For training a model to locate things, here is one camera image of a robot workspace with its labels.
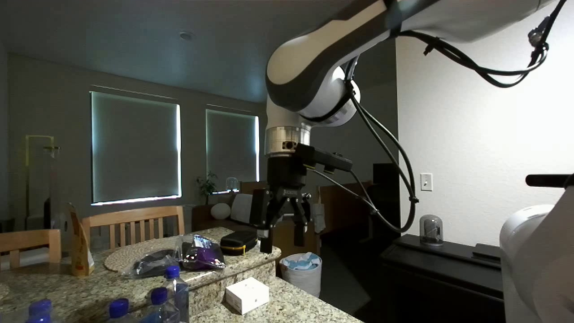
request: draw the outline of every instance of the black cable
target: black cable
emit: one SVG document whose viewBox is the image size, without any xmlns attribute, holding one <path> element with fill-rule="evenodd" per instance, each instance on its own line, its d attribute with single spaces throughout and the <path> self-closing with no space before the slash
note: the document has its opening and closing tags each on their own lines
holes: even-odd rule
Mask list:
<svg viewBox="0 0 574 323">
<path fill-rule="evenodd" d="M 347 68 L 345 68 L 345 80 L 351 80 L 351 78 L 356 77 L 358 64 L 360 64 L 360 55 L 354 57 L 354 59 L 347 64 Z"/>
<path fill-rule="evenodd" d="M 363 202 L 367 202 L 379 217 L 385 224 L 388 224 L 394 231 L 401 233 L 401 227 L 394 226 L 394 222 L 390 222 L 381 209 L 378 208 L 376 201 L 372 199 L 372 195 L 367 192 L 363 181 L 360 179 L 360 175 L 356 172 L 351 170 L 351 174 L 354 175 L 356 183 L 361 186 L 361 193 L 351 190 L 349 186 L 345 186 L 343 183 L 340 183 L 338 179 L 334 179 L 333 175 L 329 175 L 327 172 L 318 170 L 317 166 L 309 166 L 315 174 L 326 177 L 327 181 L 338 184 L 342 190 L 349 192 L 351 195 L 361 199 Z"/>
<path fill-rule="evenodd" d="M 469 57 L 465 52 L 453 46 L 451 43 L 446 43 L 444 39 L 440 39 L 437 35 L 424 34 L 424 32 L 403 30 L 397 35 L 417 37 L 417 39 L 428 43 L 426 55 L 431 50 L 439 50 L 444 55 L 447 55 L 449 59 L 453 59 L 455 62 L 474 70 L 491 84 L 500 86 L 500 87 L 512 87 L 512 86 L 521 84 L 534 70 L 537 70 L 539 66 L 543 66 L 546 62 L 548 50 L 550 50 L 548 35 L 552 34 L 553 25 L 555 25 L 562 7 L 566 5 L 566 1 L 568 0 L 561 0 L 559 5 L 555 7 L 553 14 L 544 17 L 544 21 L 535 30 L 530 32 L 530 41 L 535 46 L 535 50 L 532 52 L 532 61 L 530 61 L 528 68 L 525 68 L 525 70 L 485 68 L 485 66 L 478 64 L 473 57 Z M 498 80 L 496 77 L 519 77 L 519 78 L 512 80 L 512 82 L 503 82 L 503 80 Z"/>
<path fill-rule="evenodd" d="M 399 229 L 399 231 L 408 231 L 415 222 L 417 202 L 419 202 L 417 186 L 415 186 L 415 172 L 413 172 L 412 159 L 410 159 L 408 152 L 404 150 L 404 147 L 399 143 L 397 136 L 388 127 L 385 127 L 356 96 L 352 96 L 352 100 L 354 100 L 360 114 L 363 116 L 365 123 L 369 125 L 369 129 L 374 132 L 378 141 L 385 147 L 385 150 L 392 157 L 395 168 L 399 170 L 399 174 L 403 177 L 403 183 L 408 186 L 412 208 L 410 208 L 408 222 Z M 392 138 L 392 141 L 399 148 L 401 156 L 404 157 L 404 163 L 408 166 L 408 175 L 404 174 L 404 170 L 401 168 L 397 157 L 390 152 L 388 145 L 383 141 L 379 132 L 374 129 L 372 122 L 376 122 L 388 134 L 388 138 Z"/>
</svg>

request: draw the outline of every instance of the chair back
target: chair back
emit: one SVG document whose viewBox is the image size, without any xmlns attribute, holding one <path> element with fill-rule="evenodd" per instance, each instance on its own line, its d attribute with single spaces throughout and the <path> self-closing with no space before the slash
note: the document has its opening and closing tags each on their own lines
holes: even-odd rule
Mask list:
<svg viewBox="0 0 574 323">
<path fill-rule="evenodd" d="M 98 213 L 83 218 L 83 227 L 91 245 L 94 227 L 108 227 L 110 249 L 143 240 L 166 236 L 164 220 L 178 222 L 178 235 L 186 235 L 184 206 L 150 206 L 132 208 L 108 213 Z"/>
<path fill-rule="evenodd" d="M 0 233 L 0 253 L 10 254 L 10 267 L 21 267 L 21 251 L 49 247 L 49 262 L 62 262 L 62 231 L 60 229 L 28 229 Z"/>
</svg>

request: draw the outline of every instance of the window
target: window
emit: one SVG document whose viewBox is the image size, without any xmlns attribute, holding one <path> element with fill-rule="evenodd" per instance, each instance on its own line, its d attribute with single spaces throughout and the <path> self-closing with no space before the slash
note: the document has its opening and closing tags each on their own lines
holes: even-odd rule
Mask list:
<svg viewBox="0 0 574 323">
<path fill-rule="evenodd" d="M 182 197 L 180 104 L 92 91 L 92 204 Z"/>
<path fill-rule="evenodd" d="M 207 109 L 207 161 L 216 190 L 238 190 L 239 181 L 261 179 L 259 116 Z"/>
</svg>

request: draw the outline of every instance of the electrical outlet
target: electrical outlet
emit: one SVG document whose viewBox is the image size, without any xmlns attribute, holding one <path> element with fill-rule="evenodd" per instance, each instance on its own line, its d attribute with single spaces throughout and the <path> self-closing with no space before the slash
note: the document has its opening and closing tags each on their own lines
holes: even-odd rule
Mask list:
<svg viewBox="0 0 574 323">
<path fill-rule="evenodd" d="M 422 172 L 421 174 L 421 190 L 422 192 L 433 192 L 435 190 L 435 175 L 433 175 L 433 172 Z"/>
</svg>

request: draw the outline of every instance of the trash can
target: trash can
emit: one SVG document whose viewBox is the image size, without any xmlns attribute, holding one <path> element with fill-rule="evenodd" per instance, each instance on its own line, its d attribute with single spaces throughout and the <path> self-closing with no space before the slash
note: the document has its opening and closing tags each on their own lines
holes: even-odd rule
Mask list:
<svg viewBox="0 0 574 323">
<path fill-rule="evenodd" d="M 295 253 L 281 260 L 284 279 L 320 297 L 324 262 L 317 253 Z"/>
</svg>

